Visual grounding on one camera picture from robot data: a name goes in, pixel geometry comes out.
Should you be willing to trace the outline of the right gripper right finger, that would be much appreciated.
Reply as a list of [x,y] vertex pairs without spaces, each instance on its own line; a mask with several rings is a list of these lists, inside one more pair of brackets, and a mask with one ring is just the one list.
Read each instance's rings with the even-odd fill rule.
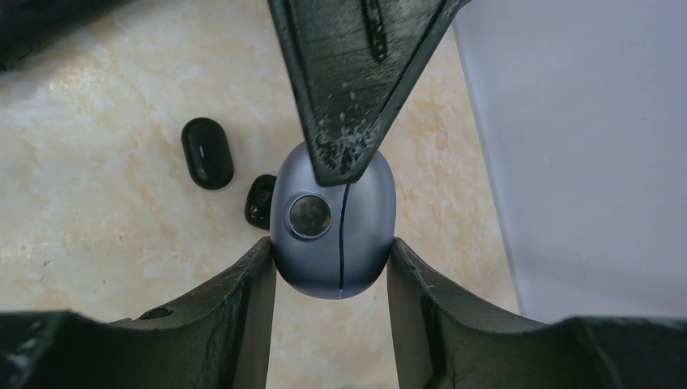
[[431,268],[395,239],[387,270],[402,388],[683,388],[686,322],[511,313]]

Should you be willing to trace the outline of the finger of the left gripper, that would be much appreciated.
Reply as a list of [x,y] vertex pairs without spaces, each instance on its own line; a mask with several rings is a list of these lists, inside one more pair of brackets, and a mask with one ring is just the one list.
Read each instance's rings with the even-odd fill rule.
[[361,178],[463,5],[461,0],[270,2],[320,186]]

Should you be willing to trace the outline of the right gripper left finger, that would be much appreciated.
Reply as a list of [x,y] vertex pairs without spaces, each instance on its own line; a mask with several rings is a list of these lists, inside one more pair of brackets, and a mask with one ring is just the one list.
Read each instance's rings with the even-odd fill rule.
[[1,315],[4,388],[264,388],[276,271],[268,238],[137,319]]

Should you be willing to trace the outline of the grey oval pebble case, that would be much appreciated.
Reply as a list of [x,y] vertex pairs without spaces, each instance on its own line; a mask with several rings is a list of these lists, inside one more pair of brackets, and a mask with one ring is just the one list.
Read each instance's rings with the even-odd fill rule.
[[381,275],[395,235],[396,191],[386,158],[377,152],[352,184],[315,180],[308,149],[296,146],[280,167],[271,201],[275,266],[310,297],[354,297]]

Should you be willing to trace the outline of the black oval case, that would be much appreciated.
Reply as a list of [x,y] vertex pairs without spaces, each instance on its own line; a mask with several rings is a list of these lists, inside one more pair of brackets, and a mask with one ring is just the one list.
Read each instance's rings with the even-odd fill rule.
[[181,145],[193,182],[220,190],[233,179],[234,163],[224,128],[211,118],[194,118],[181,132]]

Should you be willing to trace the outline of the black glossy earbud charging case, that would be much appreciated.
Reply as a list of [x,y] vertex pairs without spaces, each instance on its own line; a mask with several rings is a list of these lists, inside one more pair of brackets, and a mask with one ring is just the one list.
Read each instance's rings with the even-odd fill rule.
[[255,228],[266,231],[270,228],[271,201],[275,181],[275,175],[260,175],[255,178],[247,194],[244,216],[246,221]]

